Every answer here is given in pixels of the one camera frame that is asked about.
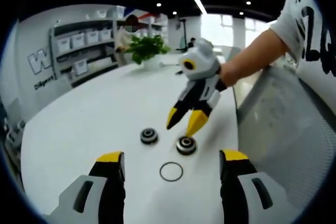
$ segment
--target white table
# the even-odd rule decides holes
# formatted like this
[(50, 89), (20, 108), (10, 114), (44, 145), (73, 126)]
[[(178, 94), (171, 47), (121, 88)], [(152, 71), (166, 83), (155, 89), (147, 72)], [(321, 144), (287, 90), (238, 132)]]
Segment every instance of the white table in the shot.
[[(164, 61), (177, 62), (177, 56)], [(178, 66), (155, 72), (128, 65), (108, 72), (63, 95), (25, 127), (21, 164), (25, 192), (33, 206), (50, 214), (58, 196), (78, 176), (88, 174), (97, 157), (125, 152), (124, 223), (223, 223), (219, 194), (219, 150), (238, 149), (236, 107), (232, 88), (222, 97), (208, 123), (197, 132), (197, 151), (180, 155), (176, 138), (187, 127), (190, 113), (166, 130), (171, 107), (187, 78)], [(147, 146), (140, 132), (155, 128), (157, 144)], [(177, 182), (159, 175), (165, 162), (184, 169)]]

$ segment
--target potted plant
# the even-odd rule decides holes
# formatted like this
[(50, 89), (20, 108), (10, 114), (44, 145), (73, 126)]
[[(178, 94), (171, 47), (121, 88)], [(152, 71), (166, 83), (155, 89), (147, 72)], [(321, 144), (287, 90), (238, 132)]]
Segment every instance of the potted plant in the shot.
[(132, 43), (126, 52), (133, 53), (132, 60), (136, 64), (143, 63), (146, 69), (154, 70), (160, 65), (158, 55), (166, 54), (169, 51), (170, 48), (164, 45), (162, 37), (157, 35), (154, 38), (132, 36)]

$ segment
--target white plant pot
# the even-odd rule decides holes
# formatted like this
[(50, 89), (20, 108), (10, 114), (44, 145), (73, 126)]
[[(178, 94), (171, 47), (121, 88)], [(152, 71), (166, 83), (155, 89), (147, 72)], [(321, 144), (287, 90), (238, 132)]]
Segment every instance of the white plant pot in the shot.
[(143, 67), (148, 71), (158, 70), (160, 68), (160, 57), (161, 55), (155, 55), (149, 60), (143, 62)]

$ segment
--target person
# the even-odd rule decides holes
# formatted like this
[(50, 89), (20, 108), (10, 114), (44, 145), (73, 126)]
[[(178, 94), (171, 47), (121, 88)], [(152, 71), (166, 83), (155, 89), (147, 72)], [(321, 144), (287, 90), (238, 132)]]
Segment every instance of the person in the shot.
[(132, 33), (136, 32), (138, 29), (138, 18), (135, 15), (130, 15), (126, 18), (124, 25), (118, 30), (115, 36), (115, 58), (119, 66), (127, 64), (125, 51), (130, 48), (130, 44), (132, 43)]
[(336, 40), (314, 0), (286, 0), (277, 22), (222, 64), (221, 79), (233, 86), (287, 52), (296, 57), (296, 75), (336, 114)]
[(196, 39), (195, 39), (195, 38), (191, 38), (191, 39), (190, 39), (190, 42), (189, 42), (188, 45), (187, 45), (187, 47), (188, 47), (188, 48), (194, 47), (195, 42), (196, 42)]

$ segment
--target green plant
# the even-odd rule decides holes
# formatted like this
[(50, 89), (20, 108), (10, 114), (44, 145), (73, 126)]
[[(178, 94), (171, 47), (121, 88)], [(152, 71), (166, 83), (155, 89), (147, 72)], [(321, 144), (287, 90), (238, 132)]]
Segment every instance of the green plant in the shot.
[(161, 36), (154, 38), (132, 36), (132, 43), (126, 52), (133, 53), (132, 60), (140, 65), (142, 61), (149, 60), (158, 54), (166, 54), (169, 51), (170, 48), (164, 45)]

